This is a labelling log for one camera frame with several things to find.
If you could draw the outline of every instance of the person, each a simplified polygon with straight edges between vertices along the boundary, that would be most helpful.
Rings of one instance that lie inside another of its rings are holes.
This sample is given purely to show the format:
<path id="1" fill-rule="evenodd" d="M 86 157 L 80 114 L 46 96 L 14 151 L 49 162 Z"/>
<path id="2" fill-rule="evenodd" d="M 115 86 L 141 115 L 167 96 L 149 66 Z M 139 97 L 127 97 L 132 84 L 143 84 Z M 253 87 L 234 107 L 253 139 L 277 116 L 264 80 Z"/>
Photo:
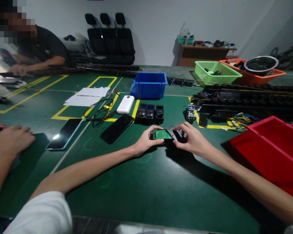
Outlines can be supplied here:
<path id="1" fill-rule="evenodd" d="M 0 191 L 16 156 L 27 149 L 35 137 L 29 127 L 8 127 L 0 123 Z"/>
<path id="2" fill-rule="evenodd" d="M 150 147 L 163 144 L 163 139 L 151 140 L 150 136 L 154 129 L 163 128 L 151 126 L 132 146 L 75 163 L 45 178 L 4 234 L 70 233 L 72 217 L 64 195 L 109 168 L 130 158 L 141 156 Z M 199 155 L 225 169 L 268 210 L 291 225 L 286 233 L 293 233 L 293 197 L 291 195 L 213 147 L 190 123 L 184 122 L 175 130 L 181 130 L 182 136 L 187 139 L 186 143 L 174 140 L 177 148 Z"/>
<path id="3" fill-rule="evenodd" d="M 0 1 L 0 24 L 3 31 L 12 32 L 18 53 L 13 58 L 18 64 L 10 67 L 14 75 L 25 76 L 27 72 L 49 69 L 50 65 L 64 65 L 70 55 L 62 41 L 48 29 L 32 25 L 24 14 L 11 6 L 9 0 Z"/>

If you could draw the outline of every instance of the metal bowl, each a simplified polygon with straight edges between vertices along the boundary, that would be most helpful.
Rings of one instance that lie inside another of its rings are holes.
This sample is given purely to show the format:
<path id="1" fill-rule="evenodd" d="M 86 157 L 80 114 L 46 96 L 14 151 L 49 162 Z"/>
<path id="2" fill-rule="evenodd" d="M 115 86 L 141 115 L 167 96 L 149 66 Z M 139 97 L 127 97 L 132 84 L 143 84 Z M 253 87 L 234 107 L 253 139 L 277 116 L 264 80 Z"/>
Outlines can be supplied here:
<path id="1" fill-rule="evenodd" d="M 261 74 L 270 71 L 278 66 L 279 61 L 272 56 L 259 56 L 244 63 L 244 68 L 254 74 Z"/>

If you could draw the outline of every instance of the green plastic basket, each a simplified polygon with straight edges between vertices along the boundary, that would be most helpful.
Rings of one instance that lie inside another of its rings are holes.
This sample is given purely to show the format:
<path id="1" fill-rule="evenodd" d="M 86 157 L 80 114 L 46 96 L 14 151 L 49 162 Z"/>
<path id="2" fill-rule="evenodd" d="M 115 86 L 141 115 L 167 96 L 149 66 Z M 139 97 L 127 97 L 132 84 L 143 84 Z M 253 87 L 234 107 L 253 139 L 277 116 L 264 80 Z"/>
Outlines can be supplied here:
<path id="1" fill-rule="evenodd" d="M 184 37 L 178 37 L 178 43 L 180 44 L 184 44 L 185 43 L 185 38 Z M 188 44 L 192 44 L 194 41 L 194 38 L 189 38 L 188 39 Z"/>
<path id="2" fill-rule="evenodd" d="M 195 73 L 206 85 L 213 84 L 210 82 L 231 84 L 235 79 L 242 76 L 242 74 L 238 73 L 237 71 L 220 62 L 196 61 L 195 64 Z M 216 71 L 221 72 L 221 75 L 211 75 Z"/>

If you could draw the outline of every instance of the small circuit board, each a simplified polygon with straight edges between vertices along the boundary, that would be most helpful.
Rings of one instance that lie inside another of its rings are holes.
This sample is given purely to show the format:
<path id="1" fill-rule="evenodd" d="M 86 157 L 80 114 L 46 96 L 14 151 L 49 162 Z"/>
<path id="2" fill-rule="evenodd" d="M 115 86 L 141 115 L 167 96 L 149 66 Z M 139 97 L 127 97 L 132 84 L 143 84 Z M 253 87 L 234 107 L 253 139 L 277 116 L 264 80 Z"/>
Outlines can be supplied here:
<path id="1" fill-rule="evenodd" d="M 166 130 L 153 130 L 153 140 L 156 139 L 172 139 Z"/>
<path id="2" fill-rule="evenodd" d="M 195 105 L 188 105 L 186 108 L 186 112 L 189 122 L 193 122 L 196 120 Z"/>

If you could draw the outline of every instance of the blue plastic bin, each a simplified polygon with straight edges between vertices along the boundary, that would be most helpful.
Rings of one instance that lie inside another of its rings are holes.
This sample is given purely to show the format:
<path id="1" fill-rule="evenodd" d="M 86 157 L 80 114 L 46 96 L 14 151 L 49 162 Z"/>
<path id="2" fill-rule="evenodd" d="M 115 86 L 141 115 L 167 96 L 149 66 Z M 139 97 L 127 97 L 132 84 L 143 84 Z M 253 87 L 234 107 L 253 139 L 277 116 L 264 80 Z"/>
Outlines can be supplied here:
<path id="1" fill-rule="evenodd" d="M 167 84 L 164 72 L 139 72 L 131 85 L 129 95 L 135 98 L 163 98 Z"/>

